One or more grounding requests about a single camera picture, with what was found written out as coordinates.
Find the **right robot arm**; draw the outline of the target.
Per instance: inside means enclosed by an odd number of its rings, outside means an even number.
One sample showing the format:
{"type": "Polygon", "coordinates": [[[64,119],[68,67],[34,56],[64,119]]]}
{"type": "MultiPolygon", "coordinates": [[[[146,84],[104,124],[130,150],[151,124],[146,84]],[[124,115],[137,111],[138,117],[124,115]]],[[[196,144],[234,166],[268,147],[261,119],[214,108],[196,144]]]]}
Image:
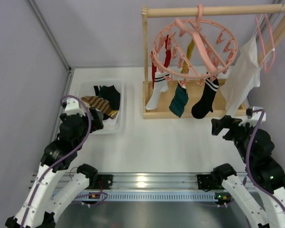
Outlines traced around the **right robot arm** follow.
{"type": "Polygon", "coordinates": [[[285,228],[285,172],[272,158],[275,145],[270,135],[251,121],[224,116],[211,120],[212,135],[232,141],[244,164],[247,176],[256,187],[262,200],[259,205],[240,180],[234,168],[228,164],[217,166],[211,172],[214,182],[223,187],[240,207],[252,228],[285,228]]]}

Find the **white striped sock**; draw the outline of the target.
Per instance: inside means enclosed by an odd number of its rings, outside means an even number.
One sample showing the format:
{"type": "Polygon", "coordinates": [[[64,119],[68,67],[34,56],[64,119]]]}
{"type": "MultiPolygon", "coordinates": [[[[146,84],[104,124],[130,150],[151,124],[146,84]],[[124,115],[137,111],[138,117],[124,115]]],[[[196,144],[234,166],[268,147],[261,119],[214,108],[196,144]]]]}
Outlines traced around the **white striped sock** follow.
{"type": "Polygon", "coordinates": [[[153,110],[157,108],[158,101],[161,93],[168,91],[168,79],[170,78],[170,74],[167,72],[156,72],[154,79],[154,87],[153,93],[146,105],[146,110],[153,110]]]}

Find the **black striped sock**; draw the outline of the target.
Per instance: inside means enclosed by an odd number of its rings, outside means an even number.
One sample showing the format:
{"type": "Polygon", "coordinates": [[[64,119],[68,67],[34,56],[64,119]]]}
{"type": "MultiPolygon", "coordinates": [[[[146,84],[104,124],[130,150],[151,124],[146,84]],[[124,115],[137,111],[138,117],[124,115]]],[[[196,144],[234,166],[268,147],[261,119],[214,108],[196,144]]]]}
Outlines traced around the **black striped sock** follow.
{"type": "Polygon", "coordinates": [[[213,112],[212,105],[218,88],[218,79],[211,81],[210,78],[206,78],[202,97],[191,109],[194,118],[202,119],[209,112],[213,112]]]}

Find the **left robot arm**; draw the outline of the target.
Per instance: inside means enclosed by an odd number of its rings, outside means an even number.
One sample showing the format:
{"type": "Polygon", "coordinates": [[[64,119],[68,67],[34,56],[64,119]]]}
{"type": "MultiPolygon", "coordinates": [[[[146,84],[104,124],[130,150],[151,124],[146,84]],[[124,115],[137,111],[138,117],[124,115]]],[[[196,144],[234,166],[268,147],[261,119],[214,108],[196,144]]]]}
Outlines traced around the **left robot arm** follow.
{"type": "Polygon", "coordinates": [[[64,210],[77,195],[98,180],[98,170],[88,164],[80,165],[63,189],[54,190],[71,162],[81,150],[90,133],[103,128],[101,117],[95,108],[86,114],[61,114],[60,132],[45,149],[38,174],[30,193],[19,212],[5,222],[8,228],[53,228],[64,210]]]}

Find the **teal green sock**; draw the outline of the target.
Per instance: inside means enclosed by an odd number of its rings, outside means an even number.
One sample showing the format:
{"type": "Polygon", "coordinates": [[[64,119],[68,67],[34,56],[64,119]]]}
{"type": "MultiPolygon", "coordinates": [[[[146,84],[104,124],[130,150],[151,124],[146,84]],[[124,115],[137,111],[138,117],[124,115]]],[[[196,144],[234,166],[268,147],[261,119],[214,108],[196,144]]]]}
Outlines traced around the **teal green sock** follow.
{"type": "Polygon", "coordinates": [[[177,84],[175,95],[170,103],[169,110],[177,117],[181,118],[188,100],[187,89],[183,88],[180,84],[177,84]]]}

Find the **red sock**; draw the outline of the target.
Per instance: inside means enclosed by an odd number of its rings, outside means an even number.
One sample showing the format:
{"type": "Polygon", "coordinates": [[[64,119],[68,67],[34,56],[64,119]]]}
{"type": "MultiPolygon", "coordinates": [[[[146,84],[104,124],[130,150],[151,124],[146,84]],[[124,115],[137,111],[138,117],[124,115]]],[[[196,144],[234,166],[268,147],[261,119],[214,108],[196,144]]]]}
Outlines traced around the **red sock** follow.
{"type": "Polygon", "coordinates": [[[171,62],[171,38],[169,34],[167,35],[165,40],[165,50],[166,57],[164,61],[164,67],[167,68],[171,62]]]}
{"type": "Polygon", "coordinates": [[[155,83],[155,73],[157,72],[157,67],[154,64],[154,61],[152,60],[152,88],[154,88],[155,83]]]}

